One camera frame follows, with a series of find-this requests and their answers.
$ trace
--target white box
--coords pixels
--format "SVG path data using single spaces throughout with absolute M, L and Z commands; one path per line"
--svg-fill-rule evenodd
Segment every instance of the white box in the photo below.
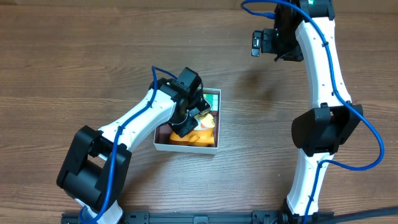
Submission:
M 212 89 L 212 88 L 203 88 L 203 93 L 218 95 L 218 105 L 217 105 L 218 112 L 215 115 L 215 123 L 216 123 L 216 129 L 214 134 L 215 145 L 213 147 L 198 147 L 198 146 L 178 146 L 178 145 L 169 144 L 168 140 L 170 134 L 172 133 L 172 129 L 168 124 L 164 124 L 163 126 L 159 126 L 155 129 L 154 145 L 158 151 L 216 154 L 218 150 L 218 141 L 220 139 L 221 90 Z

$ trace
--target wooden table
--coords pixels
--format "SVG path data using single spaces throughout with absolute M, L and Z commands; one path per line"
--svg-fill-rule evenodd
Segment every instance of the wooden table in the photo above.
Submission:
M 397 20 L 336 17 L 347 89 L 381 133 L 386 156 L 366 172 L 330 166 L 322 210 L 343 214 L 398 202 Z M 176 74 L 190 67 L 205 87 L 222 89 L 220 151 L 157 152 L 150 135 L 132 155 L 122 207 L 278 209 L 297 160 L 290 125 L 308 110 L 309 92 L 303 62 L 250 56 L 253 30 L 265 27 L 272 21 L 243 11 L 1 6 L 0 223 L 59 223 L 61 213 L 79 211 L 55 184 L 72 138 L 82 126 L 99 128 L 141 101 L 151 65 Z M 363 166 L 378 153 L 360 124 L 335 159 Z

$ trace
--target cardboard box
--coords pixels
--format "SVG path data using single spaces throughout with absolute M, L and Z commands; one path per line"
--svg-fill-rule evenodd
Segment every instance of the cardboard box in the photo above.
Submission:
M 218 95 L 218 99 L 213 100 L 213 106 L 211 109 L 211 113 L 213 114 L 216 123 L 215 130 L 213 133 L 215 137 L 215 144 L 209 147 L 178 146 L 178 145 L 169 144 L 169 137 L 172 133 L 172 129 L 168 124 L 164 124 L 155 129 L 154 144 L 158 151 L 216 154 L 218 150 L 218 140 L 220 135 L 221 90 L 212 89 L 212 88 L 203 88 L 203 93 Z

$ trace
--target orange toy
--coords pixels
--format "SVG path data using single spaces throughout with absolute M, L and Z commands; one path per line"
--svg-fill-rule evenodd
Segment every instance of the orange toy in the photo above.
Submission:
M 178 134 L 175 132 L 170 136 L 170 143 L 175 145 L 183 145 L 183 146 L 200 146 L 207 147 L 210 145 L 214 145 L 214 128 L 209 128 L 206 130 L 193 130 L 191 133 L 184 136 L 184 138 L 180 138 Z

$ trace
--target black cable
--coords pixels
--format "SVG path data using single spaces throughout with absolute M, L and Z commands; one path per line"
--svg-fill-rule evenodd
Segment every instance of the black cable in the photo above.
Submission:
M 338 215 L 328 220 L 323 220 L 320 222 L 313 222 L 313 223 L 334 224 L 334 223 L 349 222 L 354 220 L 361 220 L 364 218 L 382 217 L 386 215 L 398 215 L 398 207 L 379 208 L 363 212 L 349 213 L 346 215 Z

